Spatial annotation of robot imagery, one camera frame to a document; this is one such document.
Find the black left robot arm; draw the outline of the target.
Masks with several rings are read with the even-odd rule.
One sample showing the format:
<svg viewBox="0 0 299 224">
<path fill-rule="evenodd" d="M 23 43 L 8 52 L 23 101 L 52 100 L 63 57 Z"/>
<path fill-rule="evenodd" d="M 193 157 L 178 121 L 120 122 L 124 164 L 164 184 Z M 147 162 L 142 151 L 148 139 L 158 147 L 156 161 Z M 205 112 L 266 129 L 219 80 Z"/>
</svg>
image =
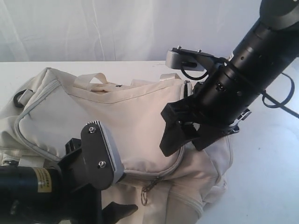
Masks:
<svg viewBox="0 0 299 224">
<path fill-rule="evenodd" d="M 3 224 L 115 224 L 138 210 L 135 204 L 102 206 L 102 191 L 113 183 L 103 140 L 72 139 L 76 149 L 51 168 L 0 168 Z"/>
</svg>

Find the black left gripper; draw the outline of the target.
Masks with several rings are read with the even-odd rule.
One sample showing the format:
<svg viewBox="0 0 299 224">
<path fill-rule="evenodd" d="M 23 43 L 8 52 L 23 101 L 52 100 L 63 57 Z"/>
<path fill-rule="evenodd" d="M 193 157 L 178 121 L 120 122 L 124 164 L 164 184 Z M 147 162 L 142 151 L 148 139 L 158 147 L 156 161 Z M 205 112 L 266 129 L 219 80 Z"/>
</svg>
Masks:
<svg viewBox="0 0 299 224">
<path fill-rule="evenodd" d="M 66 155 L 50 172 L 56 171 L 52 183 L 62 189 L 57 201 L 43 216 L 44 224 L 69 220 L 72 224 L 116 224 L 138 210 L 135 204 L 111 202 L 102 207 L 102 191 L 88 181 L 82 154 L 81 138 L 72 138 L 65 145 Z"/>
</svg>

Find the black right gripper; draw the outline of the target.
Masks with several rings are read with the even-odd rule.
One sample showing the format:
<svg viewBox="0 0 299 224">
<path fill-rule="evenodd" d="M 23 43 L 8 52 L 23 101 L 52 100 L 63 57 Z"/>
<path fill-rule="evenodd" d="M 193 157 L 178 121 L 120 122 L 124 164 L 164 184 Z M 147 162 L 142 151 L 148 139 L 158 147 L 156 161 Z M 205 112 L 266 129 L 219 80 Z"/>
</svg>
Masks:
<svg viewBox="0 0 299 224">
<path fill-rule="evenodd" d="M 247 116 L 249 106 L 266 89 L 266 76 L 258 72 L 220 67 L 193 94 L 168 103 L 161 115 L 166 126 L 160 142 L 169 157 L 188 142 L 202 151 L 216 141 L 238 133 L 238 120 Z M 193 123 L 199 124 L 198 130 Z"/>
</svg>

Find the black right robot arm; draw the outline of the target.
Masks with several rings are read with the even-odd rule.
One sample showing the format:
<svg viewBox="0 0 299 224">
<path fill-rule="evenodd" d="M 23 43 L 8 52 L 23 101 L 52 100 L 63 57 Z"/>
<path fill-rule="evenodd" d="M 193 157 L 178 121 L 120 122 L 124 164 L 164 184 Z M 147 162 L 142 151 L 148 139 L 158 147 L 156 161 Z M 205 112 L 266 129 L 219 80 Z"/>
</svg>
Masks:
<svg viewBox="0 0 299 224">
<path fill-rule="evenodd" d="M 196 77 L 190 95 L 168 103 L 161 115 L 166 127 L 160 143 L 165 156 L 192 142 L 201 151 L 217 140 L 239 132 L 239 122 L 250 115 L 249 106 L 259 96 L 268 108 L 287 108 L 293 96 L 278 102 L 266 88 L 299 56 L 299 3 L 296 0 L 263 0 L 259 18 L 233 50 L 231 58 L 200 50 L 168 50 L 166 66 L 204 71 Z"/>
</svg>

